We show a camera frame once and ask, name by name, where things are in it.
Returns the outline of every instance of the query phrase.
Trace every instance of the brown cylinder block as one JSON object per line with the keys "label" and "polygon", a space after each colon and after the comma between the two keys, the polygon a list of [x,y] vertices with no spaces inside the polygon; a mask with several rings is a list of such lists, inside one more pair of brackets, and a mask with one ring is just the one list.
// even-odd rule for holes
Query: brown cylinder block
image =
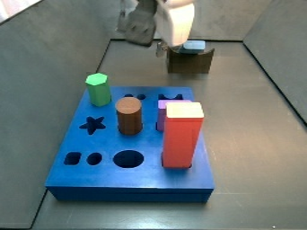
{"label": "brown cylinder block", "polygon": [[126,135],[135,135],[143,128],[142,102],[135,97],[124,97],[116,103],[119,130]]}

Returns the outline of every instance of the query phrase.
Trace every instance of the red rectangular block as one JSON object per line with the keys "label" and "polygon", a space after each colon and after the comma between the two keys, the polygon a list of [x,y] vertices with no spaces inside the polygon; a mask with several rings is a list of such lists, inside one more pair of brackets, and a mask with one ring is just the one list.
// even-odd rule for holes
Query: red rectangular block
{"label": "red rectangular block", "polygon": [[188,168],[204,120],[199,102],[167,103],[163,138],[163,167]]}

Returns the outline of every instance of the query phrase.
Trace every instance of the blue shape sorter board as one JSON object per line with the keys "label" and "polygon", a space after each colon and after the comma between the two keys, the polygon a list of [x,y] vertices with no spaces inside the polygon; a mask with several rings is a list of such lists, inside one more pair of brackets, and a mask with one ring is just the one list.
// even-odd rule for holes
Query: blue shape sorter board
{"label": "blue shape sorter board", "polygon": [[[166,169],[160,160],[159,100],[194,101],[191,88],[111,87],[111,91],[112,102],[102,107],[90,103],[84,92],[47,189],[60,200],[207,202],[215,183],[202,132],[191,168]],[[115,104],[126,96],[142,101],[143,130],[134,136],[118,129]]]}

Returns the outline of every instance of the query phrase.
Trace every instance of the green hexagonal block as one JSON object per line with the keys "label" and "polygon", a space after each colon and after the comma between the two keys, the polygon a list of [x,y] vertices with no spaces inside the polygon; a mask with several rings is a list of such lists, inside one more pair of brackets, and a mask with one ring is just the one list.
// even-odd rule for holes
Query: green hexagonal block
{"label": "green hexagonal block", "polygon": [[108,85],[108,76],[104,74],[90,75],[87,78],[87,87],[91,103],[103,106],[111,102],[111,88]]}

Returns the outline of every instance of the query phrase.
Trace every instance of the oval hole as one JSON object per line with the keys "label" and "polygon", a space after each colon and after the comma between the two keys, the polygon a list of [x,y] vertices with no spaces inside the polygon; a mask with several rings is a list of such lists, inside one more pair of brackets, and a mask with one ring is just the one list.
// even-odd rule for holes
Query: oval hole
{"label": "oval hole", "polygon": [[66,155],[64,165],[76,165],[80,162],[82,154],[79,152],[71,152]]}
{"label": "oval hole", "polygon": [[112,161],[122,168],[136,168],[144,162],[144,156],[135,150],[119,152]]}
{"label": "oval hole", "polygon": [[136,98],[138,98],[139,100],[144,100],[144,99],[147,98],[147,96],[146,96],[144,94],[139,94],[139,95],[136,96]]}
{"label": "oval hole", "polygon": [[90,165],[96,165],[102,161],[102,154],[100,153],[94,153],[88,156],[88,164]]}

